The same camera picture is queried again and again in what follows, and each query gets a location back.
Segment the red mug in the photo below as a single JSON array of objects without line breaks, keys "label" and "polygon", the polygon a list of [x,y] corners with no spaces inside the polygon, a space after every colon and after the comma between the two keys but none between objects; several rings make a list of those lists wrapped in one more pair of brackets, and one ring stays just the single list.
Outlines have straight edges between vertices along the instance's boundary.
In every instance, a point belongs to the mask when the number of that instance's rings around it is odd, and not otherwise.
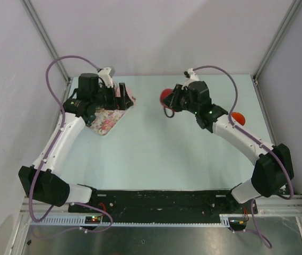
[{"label": "red mug", "polygon": [[[163,91],[161,92],[161,94],[160,94],[160,103],[161,103],[161,105],[162,105],[162,107],[163,107],[163,112],[164,112],[164,114],[165,114],[165,116],[166,116],[167,118],[173,118],[174,115],[175,115],[175,112],[174,112],[171,108],[169,108],[169,103],[168,103],[168,100],[167,100],[167,97],[168,97],[171,93],[172,93],[172,89],[167,88],[167,89],[163,90]],[[168,109],[171,110],[171,115],[169,115],[169,114],[167,113],[167,110],[168,110]]]}]

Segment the orange mug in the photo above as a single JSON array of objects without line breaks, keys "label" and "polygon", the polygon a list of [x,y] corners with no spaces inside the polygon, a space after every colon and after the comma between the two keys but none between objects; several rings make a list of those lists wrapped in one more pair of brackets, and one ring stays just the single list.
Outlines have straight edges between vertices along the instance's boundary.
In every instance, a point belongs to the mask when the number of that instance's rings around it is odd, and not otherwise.
[{"label": "orange mug", "polygon": [[246,119],[244,117],[243,114],[239,113],[239,112],[233,112],[231,114],[232,118],[237,122],[239,123],[241,126],[244,126],[245,123],[246,123]]}]

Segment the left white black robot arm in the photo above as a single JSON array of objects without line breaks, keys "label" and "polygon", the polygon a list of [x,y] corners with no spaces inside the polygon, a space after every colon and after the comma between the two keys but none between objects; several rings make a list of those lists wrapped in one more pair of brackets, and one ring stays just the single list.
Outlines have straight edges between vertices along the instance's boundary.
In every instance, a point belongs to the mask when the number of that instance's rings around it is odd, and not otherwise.
[{"label": "left white black robot arm", "polygon": [[115,83],[111,67],[97,74],[82,73],[78,87],[63,103],[56,128],[39,157],[31,166],[22,166],[19,179],[28,198],[60,207],[80,202],[87,212],[98,208],[99,200],[92,188],[68,184],[61,173],[67,155],[77,136],[85,128],[104,136],[116,125],[135,98],[128,94],[124,83]]}]

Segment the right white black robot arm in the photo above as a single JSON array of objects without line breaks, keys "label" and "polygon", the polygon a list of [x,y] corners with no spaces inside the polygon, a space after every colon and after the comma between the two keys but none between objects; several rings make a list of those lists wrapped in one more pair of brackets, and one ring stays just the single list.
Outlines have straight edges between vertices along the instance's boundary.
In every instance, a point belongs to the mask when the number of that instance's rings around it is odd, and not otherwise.
[{"label": "right white black robot arm", "polygon": [[200,128],[228,141],[254,165],[252,177],[231,189],[226,199],[230,212],[240,212],[251,199],[277,194],[284,185],[290,190],[288,198],[292,198],[294,171],[289,148],[283,143],[275,146],[246,131],[225,109],[212,102],[205,82],[165,89],[160,102],[174,113],[194,114]]}]

